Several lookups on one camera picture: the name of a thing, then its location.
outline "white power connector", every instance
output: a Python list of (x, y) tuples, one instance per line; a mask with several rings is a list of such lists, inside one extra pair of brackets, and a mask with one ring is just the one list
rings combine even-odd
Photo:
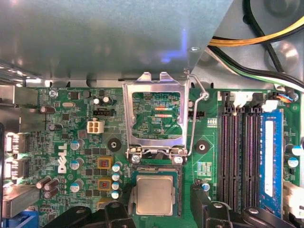
[(103, 133), (105, 130), (105, 122), (98, 121), (97, 118), (93, 118), (92, 121), (88, 121), (86, 124), (86, 131), (89, 134), (100, 134)]
[(297, 219), (304, 219), (304, 188), (284, 181), (283, 207)]

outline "integrated circuit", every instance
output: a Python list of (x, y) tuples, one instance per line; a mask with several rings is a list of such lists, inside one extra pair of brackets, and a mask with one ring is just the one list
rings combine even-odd
[(135, 165), (132, 181), (136, 215), (181, 215), (181, 167)]
[(70, 115), (69, 114), (62, 114), (62, 120), (63, 121), (67, 121), (70, 119)]
[(79, 100), (80, 99), (80, 93), (79, 92), (70, 92), (70, 99), (71, 100)]

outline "metal bracket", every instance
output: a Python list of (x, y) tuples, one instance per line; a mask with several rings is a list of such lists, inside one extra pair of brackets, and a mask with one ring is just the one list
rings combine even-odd
[[(126, 135), (128, 149), (127, 158), (130, 154), (142, 157), (142, 154), (150, 152), (162, 152), (172, 158), (173, 156), (187, 156), (187, 127), (188, 127), (188, 98), (189, 98), (189, 80), (178, 82), (174, 80), (167, 72), (160, 73), (159, 81), (152, 81), (151, 74), (144, 72), (135, 82), (123, 84), (124, 115), (126, 122)], [(178, 92), (180, 93), (180, 116), (177, 118), (177, 124), (182, 128), (182, 134), (176, 139), (140, 139), (132, 135), (132, 128), (136, 123), (136, 117), (133, 113), (133, 93), (161, 93)]]

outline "black wire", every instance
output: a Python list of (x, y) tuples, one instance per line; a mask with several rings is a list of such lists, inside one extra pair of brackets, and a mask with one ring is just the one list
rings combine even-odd
[[(251, 6), (250, 6), (250, 0), (243, 0), (243, 11), (244, 15), (247, 19), (247, 22), (249, 23), (249, 26), (251, 27), (251, 30), (255, 33), (257, 37), (263, 37), (265, 36), (265, 33), (262, 31), (261, 27), (257, 23), (255, 17), (253, 16)], [(280, 63), (279, 58), (276, 55), (275, 50), (271, 46), (271, 44), (262, 44), (265, 50), (269, 53), (269, 56), (274, 63), (274, 66), (277, 70), (277, 72), (284, 72), (283, 67)]]
[[(290, 37), (291, 35), (294, 35), (296, 33), (299, 33), (299, 32), (302, 32), (304, 31), (304, 25), (301, 25), (300, 27), (290, 31), (290, 32), (287, 32), (285, 34), (282, 34), (280, 36), (277, 36), (275, 38), (272, 38), (272, 39), (269, 39), (269, 40), (265, 40), (265, 41), (262, 41), (262, 42), (258, 42), (258, 43), (255, 43), (255, 44), (265, 44), (265, 43), (273, 43), (273, 42), (278, 42), (278, 41), (281, 41), (283, 39), (286, 39), (288, 37)], [(225, 38), (225, 37), (212, 37), (213, 39), (220, 39), (220, 40), (239, 40), (239, 39), (230, 39), (230, 38)]]
[(228, 56), (225, 52), (223, 52), (221, 49), (215, 46), (208, 46), (216, 55), (218, 55), (221, 59), (224, 61), (228, 62), (230, 65), (234, 66), (240, 71), (243, 71), (247, 74), (251, 75), (257, 75), (257, 76), (265, 76), (265, 77), (271, 77), (271, 78), (277, 78), (281, 80), (285, 80), (288, 82), (291, 82), (297, 86), (300, 86), (304, 88), (304, 82), (288, 75), (285, 73), (281, 72), (274, 72), (274, 71), (268, 71), (268, 70), (256, 70), (256, 69), (251, 69), (245, 66), (240, 65), (238, 62), (233, 60), (230, 56)]

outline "motherboard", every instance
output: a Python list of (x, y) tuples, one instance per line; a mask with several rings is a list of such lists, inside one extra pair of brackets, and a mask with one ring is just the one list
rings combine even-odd
[[(34, 89), (46, 115), (45, 130), (20, 135), (18, 160), (24, 172), (5, 184), (40, 189), (39, 199), (28, 208), (38, 213), (38, 227), (73, 206), (95, 212), (117, 200), (128, 184), (137, 192), (131, 212), (136, 227), (196, 227), (190, 210), (190, 186), (196, 180), (211, 201), (224, 202), (235, 212), (260, 206), (281, 217), (283, 180), (299, 185), (299, 158), (292, 150), (300, 143), (300, 100), (279, 101), (265, 113), (260, 104), (275, 91), (250, 91), (251, 98), (236, 109), (234, 91), (208, 89), (194, 115), (201, 90), (191, 88), (186, 149), (193, 141), (192, 154), (172, 164), (164, 151), (145, 150), (140, 161), (126, 155), (130, 148), (122, 88)], [(183, 134), (180, 93), (133, 93), (132, 99), (133, 136), (168, 140)], [(270, 143), (275, 147), (265, 150)], [(8, 161), (17, 158), (13, 152), (7, 156)], [(271, 171), (265, 169), (269, 164)]]

